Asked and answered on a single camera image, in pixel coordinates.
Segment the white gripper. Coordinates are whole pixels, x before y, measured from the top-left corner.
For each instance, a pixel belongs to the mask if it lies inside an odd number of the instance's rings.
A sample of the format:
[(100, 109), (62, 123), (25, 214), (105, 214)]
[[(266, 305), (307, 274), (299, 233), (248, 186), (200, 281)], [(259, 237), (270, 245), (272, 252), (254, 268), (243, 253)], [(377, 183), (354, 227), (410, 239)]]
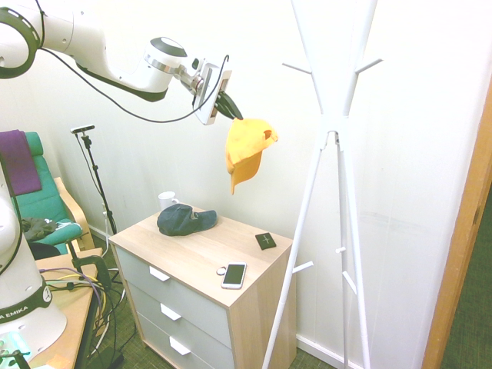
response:
[(230, 119), (242, 119), (239, 108), (225, 92), (231, 77), (229, 57), (219, 59), (202, 59), (198, 63), (198, 77), (202, 83), (198, 87), (192, 107), (196, 118), (203, 125), (212, 125), (220, 112)]

